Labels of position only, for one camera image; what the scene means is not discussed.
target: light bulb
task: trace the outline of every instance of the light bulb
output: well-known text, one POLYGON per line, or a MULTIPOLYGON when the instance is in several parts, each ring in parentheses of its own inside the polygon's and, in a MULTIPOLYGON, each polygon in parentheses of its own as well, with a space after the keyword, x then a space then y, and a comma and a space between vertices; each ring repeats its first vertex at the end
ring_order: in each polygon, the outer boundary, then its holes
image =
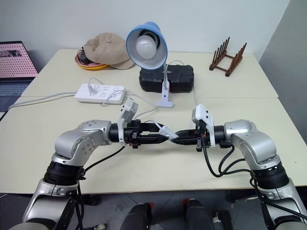
POLYGON ((144 59, 151 59, 157 52, 154 40, 148 35, 142 35, 136 40, 136 51, 144 59))

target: laptop keyboard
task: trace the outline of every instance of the laptop keyboard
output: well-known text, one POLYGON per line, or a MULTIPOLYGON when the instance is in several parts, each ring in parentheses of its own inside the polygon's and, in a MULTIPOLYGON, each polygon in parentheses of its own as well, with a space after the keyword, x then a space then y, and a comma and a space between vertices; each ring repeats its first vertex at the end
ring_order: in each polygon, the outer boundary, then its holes
POLYGON ((28 84, 0 85, 0 96, 20 96, 28 84))

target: laptop screen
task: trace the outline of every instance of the laptop screen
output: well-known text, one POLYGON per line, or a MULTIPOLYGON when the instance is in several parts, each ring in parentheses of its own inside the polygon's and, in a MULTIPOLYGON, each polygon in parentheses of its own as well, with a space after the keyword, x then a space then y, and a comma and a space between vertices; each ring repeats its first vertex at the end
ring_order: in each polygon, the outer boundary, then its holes
POLYGON ((23 43, 0 42, 0 78, 33 78, 37 70, 23 43))

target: table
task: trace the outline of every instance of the table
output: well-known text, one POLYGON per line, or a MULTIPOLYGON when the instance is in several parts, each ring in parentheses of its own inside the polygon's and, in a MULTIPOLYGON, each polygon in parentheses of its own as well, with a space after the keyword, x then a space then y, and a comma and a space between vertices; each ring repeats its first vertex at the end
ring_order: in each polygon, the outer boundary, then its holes
MULTIPOLYGON (((47 96, 56 92, 77 91, 81 84, 89 81, 90 77, 98 78, 104 84, 123 85, 142 97, 151 98, 156 95, 156 93, 148 93, 141 89, 138 78, 140 67, 135 65, 127 70, 108 67, 101 71, 88 71, 75 63, 76 53, 77 50, 59 50, 22 96, 47 96)), ((278 97, 254 55, 245 54, 230 77, 225 77, 225 72, 219 69, 209 70, 212 58, 213 54, 210 53, 171 52, 168 54, 167 63, 172 60, 181 60, 184 64, 190 64, 194 68, 197 97, 278 97)), ((220 66, 227 67, 230 61, 231 59, 224 58, 220 66)), ((176 97, 187 95, 188 93, 181 93, 176 97)))
MULTIPOLYGON (((18 102, 33 99, 21 97, 18 102)), ((138 113, 150 108, 140 104, 138 113)), ((158 112, 141 116, 154 119, 174 131, 187 129, 195 102, 192 94, 174 97, 175 108, 159 108, 158 112)), ((237 119, 253 121, 276 144, 287 174, 295 185, 307 185, 301 176, 307 162, 307 147, 297 129, 276 98, 199 98, 209 108, 215 124, 237 119)), ((11 109, 0 122, 1 193, 33 193, 43 177, 54 152, 56 138, 89 119, 116 122, 120 105, 100 107, 79 103, 73 97, 63 97, 45 103, 11 109)), ((86 166, 113 153, 119 144, 98 147, 86 166)), ((215 171, 227 149, 208 149, 215 171)), ((241 158, 235 151, 229 161, 241 158)), ((242 162, 234 168, 246 168, 242 162)), ((169 141, 159 145, 142 145, 139 149, 126 147, 117 156, 92 168, 81 182, 84 193, 121 193, 190 189, 250 188, 248 173, 213 177, 201 152, 195 146, 180 146, 169 141)))

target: blue lamp shade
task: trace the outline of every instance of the blue lamp shade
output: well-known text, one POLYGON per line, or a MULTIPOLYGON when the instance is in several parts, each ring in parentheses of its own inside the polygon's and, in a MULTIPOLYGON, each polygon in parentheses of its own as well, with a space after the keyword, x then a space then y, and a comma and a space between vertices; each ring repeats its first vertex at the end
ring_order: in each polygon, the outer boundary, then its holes
POLYGON ((145 24, 139 25, 131 30, 126 39, 126 48, 131 60, 144 69, 158 69, 164 65, 167 59, 167 46, 165 39, 159 26, 153 22, 146 22, 145 24), (142 58, 136 48, 137 39, 144 33, 150 34, 151 37, 156 38, 156 53, 150 59, 142 58))

